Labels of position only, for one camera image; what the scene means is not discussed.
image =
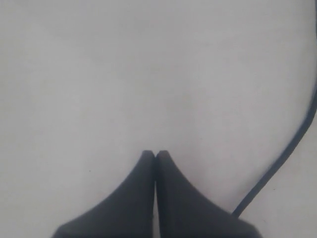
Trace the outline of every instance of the black cable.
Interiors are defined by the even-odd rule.
[[[304,137],[305,133],[311,126],[317,110],[317,88],[315,89],[313,100],[308,109],[306,118],[299,127],[298,131],[294,135],[293,139],[287,145],[282,154],[274,162],[274,164],[269,168],[269,170],[262,176],[258,183],[251,189],[251,191],[243,198],[237,208],[233,211],[232,215],[239,217],[241,213],[246,209],[246,207],[252,202],[256,195],[262,190],[262,188],[267,184],[267,182],[274,176],[274,174],[282,167],[282,165],[287,161],[290,155],[293,153],[299,142]]]

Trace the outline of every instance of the white surface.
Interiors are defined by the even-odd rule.
[[[0,0],[0,237],[50,237],[143,149],[233,211],[304,118],[314,30],[313,0]],[[316,237],[316,144],[243,213],[265,238]]]

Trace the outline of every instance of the white floor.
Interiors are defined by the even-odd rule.
[[[233,211],[304,118],[316,55],[314,0],[0,0],[0,237],[49,238],[144,149]],[[317,120],[243,213],[263,237],[316,237],[316,145]]]

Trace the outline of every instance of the cord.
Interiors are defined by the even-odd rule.
[[[297,130],[296,134],[289,142],[287,147],[273,163],[273,165],[268,169],[268,171],[262,176],[258,183],[251,189],[251,191],[243,198],[237,208],[233,211],[232,215],[239,217],[241,213],[246,209],[246,207],[253,201],[256,195],[262,190],[262,188],[267,184],[267,182],[274,176],[274,174],[282,167],[282,165],[287,161],[290,155],[293,153],[299,142],[304,137],[305,133],[311,126],[317,110],[317,88],[313,94],[313,99],[311,101],[310,107],[308,109],[307,115],[302,122],[301,126]]]

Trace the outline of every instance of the white background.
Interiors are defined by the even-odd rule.
[[[0,0],[0,237],[50,237],[144,149],[232,212],[303,120],[316,55],[313,0]],[[316,236],[316,145],[317,120],[243,213],[265,238]]]

